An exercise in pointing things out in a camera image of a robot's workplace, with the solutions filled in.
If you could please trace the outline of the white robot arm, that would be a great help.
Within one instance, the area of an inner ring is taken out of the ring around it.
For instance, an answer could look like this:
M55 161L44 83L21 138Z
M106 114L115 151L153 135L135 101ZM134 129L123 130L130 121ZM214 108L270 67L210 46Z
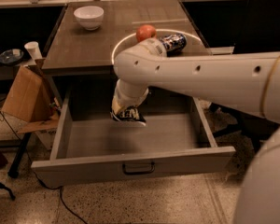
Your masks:
M167 57L163 44L150 38L118 54L114 70L116 113L140 105L154 86L280 125L280 51ZM280 224L280 127L246 172L233 223Z

